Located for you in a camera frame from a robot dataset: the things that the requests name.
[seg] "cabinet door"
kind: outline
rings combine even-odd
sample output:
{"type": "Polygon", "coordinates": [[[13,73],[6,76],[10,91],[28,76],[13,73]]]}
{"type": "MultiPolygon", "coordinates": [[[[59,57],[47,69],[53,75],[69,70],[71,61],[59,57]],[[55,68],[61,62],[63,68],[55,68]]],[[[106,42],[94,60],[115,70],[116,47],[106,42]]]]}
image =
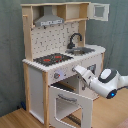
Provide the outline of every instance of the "cabinet door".
{"type": "Polygon", "coordinates": [[[108,21],[109,4],[89,3],[88,18],[108,21]]]}
{"type": "Polygon", "coordinates": [[[91,128],[92,105],[92,99],[85,98],[78,94],[68,92],[56,87],[51,86],[49,88],[50,124],[55,128],[75,128],[74,126],[61,121],[61,118],[63,116],[66,117],[70,112],[72,113],[79,109],[77,106],[82,108],[81,128],[91,128]]]}

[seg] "countertop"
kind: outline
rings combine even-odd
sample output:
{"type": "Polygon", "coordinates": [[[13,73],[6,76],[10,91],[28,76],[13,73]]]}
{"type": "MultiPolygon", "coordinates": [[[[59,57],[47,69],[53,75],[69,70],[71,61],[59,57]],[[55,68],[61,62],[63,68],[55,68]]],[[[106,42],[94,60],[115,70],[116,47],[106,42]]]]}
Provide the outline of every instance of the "countertop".
{"type": "Polygon", "coordinates": [[[48,72],[49,70],[52,70],[52,69],[56,69],[58,67],[61,67],[63,65],[66,65],[66,64],[69,64],[69,63],[75,63],[75,62],[78,62],[80,60],[83,60],[83,59],[88,59],[90,57],[93,57],[93,56],[97,56],[101,53],[104,53],[105,52],[105,48],[101,47],[101,46],[97,46],[97,45],[88,45],[86,44],[85,45],[86,48],[91,48],[91,49],[94,49],[95,52],[90,52],[88,54],[85,54],[85,55],[82,55],[82,56],[74,56],[74,55],[71,55],[71,54],[67,54],[65,53],[65,51],[59,51],[59,52],[55,52],[55,53],[61,53],[61,54],[64,54],[64,55],[67,55],[67,56],[70,56],[70,57],[73,57],[74,59],[71,59],[71,60],[67,60],[65,62],[62,62],[62,63],[58,63],[58,64],[55,64],[55,65],[51,65],[49,67],[46,67],[46,66],[43,66],[41,64],[38,64],[36,62],[31,62],[27,59],[24,59],[23,62],[28,64],[28,65],[31,65],[39,70],[42,70],[44,72],[48,72]]]}

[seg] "wooden floor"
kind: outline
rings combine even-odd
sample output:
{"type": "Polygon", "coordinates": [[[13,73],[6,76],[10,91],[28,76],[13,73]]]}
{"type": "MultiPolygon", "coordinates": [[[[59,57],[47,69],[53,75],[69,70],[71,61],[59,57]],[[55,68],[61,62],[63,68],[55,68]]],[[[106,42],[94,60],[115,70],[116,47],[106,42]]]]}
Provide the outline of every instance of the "wooden floor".
{"type": "MultiPolygon", "coordinates": [[[[73,113],[81,118],[81,112],[73,113]]],[[[111,100],[100,97],[93,104],[93,128],[116,128],[121,122],[128,118],[128,90],[122,89],[117,96],[111,100]]],[[[0,118],[0,128],[44,128],[33,116],[23,109],[14,111],[0,118]]]]}

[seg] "stovetop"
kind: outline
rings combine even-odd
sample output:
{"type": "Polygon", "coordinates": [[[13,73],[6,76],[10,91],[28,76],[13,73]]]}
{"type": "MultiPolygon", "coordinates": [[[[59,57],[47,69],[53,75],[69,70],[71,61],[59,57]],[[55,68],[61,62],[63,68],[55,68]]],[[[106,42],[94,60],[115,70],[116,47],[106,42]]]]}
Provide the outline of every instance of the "stovetop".
{"type": "Polygon", "coordinates": [[[54,64],[58,64],[58,63],[67,61],[69,59],[73,59],[73,57],[63,55],[61,53],[54,53],[51,55],[36,58],[33,61],[48,67],[48,66],[51,66],[54,64]]]}

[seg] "toy kitchen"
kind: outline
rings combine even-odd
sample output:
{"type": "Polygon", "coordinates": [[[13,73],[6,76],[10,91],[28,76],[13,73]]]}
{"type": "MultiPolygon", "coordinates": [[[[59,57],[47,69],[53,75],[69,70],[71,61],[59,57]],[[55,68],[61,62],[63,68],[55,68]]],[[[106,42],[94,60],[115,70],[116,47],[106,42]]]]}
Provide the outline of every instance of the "toy kitchen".
{"type": "Polygon", "coordinates": [[[109,4],[90,2],[22,4],[26,111],[44,128],[76,128],[64,121],[81,109],[81,128],[91,128],[93,100],[73,70],[80,65],[99,76],[105,48],[87,45],[86,21],[108,21],[109,4]]]}

